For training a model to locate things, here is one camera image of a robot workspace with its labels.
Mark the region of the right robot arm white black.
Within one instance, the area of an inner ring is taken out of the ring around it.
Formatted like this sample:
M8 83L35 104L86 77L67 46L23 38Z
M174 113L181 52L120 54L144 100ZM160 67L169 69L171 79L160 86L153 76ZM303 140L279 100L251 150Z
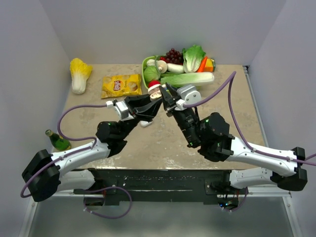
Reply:
M301 167L305 151L276 150L246 143L230 134L230 126L217 112L199 119L197 106L201 94L195 86L187 85L175 89L170 85L159 87L164 110L174 117L189 148L212 162L236 161L253 165L249 170L232 170L227 178L214 188L231 194L236 189L272 184L287 191L301 191L307 184L307 172Z

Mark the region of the white earbud charging case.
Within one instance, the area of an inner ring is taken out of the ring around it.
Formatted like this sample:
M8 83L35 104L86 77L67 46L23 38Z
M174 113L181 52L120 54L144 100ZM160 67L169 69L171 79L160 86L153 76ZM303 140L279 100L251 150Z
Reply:
M141 127L145 128L151 125L153 122L152 121L140 121Z

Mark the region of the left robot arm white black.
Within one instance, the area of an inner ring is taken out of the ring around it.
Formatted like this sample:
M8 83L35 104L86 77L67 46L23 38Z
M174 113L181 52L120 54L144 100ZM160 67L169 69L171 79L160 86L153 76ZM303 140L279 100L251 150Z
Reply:
M25 182L20 196L41 202L59 191L82 189L96 194L102 181L89 171L76 169L95 160L119 154L126 146L126 137L141 121L152 122L158 114L162 98L151 100L148 94L128 96L122 101L107 101L102 108L113 108L118 121L102 121L89 143L61 152L38 151L22 172Z

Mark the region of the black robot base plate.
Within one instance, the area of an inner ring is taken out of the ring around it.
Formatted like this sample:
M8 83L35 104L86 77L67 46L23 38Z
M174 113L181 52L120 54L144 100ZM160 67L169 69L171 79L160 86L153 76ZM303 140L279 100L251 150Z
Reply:
M75 189L76 195L96 194L105 197L106 205L121 201L202 202L218 204L219 196L245 194L230 186L229 170L148 170L90 169L95 183L87 191Z

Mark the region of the beige earbud case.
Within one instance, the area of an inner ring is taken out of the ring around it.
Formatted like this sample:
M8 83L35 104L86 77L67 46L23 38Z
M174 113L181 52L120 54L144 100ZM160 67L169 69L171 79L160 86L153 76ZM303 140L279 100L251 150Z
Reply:
M156 84L148 89L148 94L150 96L151 101L157 100L161 97L161 91L159 87L160 85Z

